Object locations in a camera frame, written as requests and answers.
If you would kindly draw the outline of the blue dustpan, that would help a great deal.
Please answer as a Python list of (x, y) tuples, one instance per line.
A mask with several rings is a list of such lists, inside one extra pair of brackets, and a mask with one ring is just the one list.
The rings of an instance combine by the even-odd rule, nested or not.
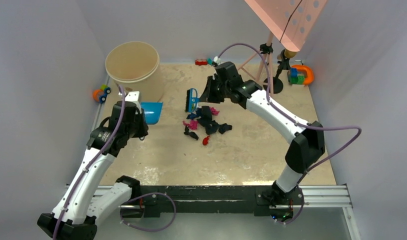
[(147, 125), (156, 125), (159, 122), (163, 108), (162, 102), (142, 102), (141, 108)]

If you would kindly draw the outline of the blue hand brush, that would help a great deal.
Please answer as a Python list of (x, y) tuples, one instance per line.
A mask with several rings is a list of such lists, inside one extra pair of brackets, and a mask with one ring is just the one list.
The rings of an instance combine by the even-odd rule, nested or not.
[(199, 107), (198, 91), (195, 88), (190, 88), (186, 91), (185, 112), (193, 113)]

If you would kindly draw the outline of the red paper scrap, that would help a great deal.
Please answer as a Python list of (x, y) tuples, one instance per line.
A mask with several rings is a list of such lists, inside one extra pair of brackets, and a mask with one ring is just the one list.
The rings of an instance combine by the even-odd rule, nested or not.
[(209, 143), (209, 140), (210, 140), (210, 135), (208, 135), (208, 136), (206, 136), (203, 140), (202, 140), (202, 144), (204, 145), (204, 146), (206, 146), (206, 145), (208, 145), (208, 143)]

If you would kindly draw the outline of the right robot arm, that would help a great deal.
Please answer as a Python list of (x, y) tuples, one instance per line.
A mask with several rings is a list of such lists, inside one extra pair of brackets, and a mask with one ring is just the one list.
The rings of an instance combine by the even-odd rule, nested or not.
[(266, 121), (289, 144), (286, 166), (264, 196), (273, 205), (283, 204), (292, 197), (301, 177), (325, 153), (322, 125), (297, 117), (274, 101), (254, 80), (243, 81), (234, 63), (228, 61), (215, 66), (215, 73), (207, 77), (200, 101), (219, 104), (225, 99), (240, 105)]

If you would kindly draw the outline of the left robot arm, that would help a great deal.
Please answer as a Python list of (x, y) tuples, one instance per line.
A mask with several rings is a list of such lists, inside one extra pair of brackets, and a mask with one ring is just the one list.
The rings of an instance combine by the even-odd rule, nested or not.
[(100, 226), (119, 205), (136, 204), (140, 181), (119, 177), (99, 199), (92, 200), (107, 169), (131, 138), (148, 134), (139, 101), (118, 101), (111, 116), (90, 134), (87, 148), (68, 190), (50, 213), (40, 215), (37, 225), (54, 240), (92, 240)]

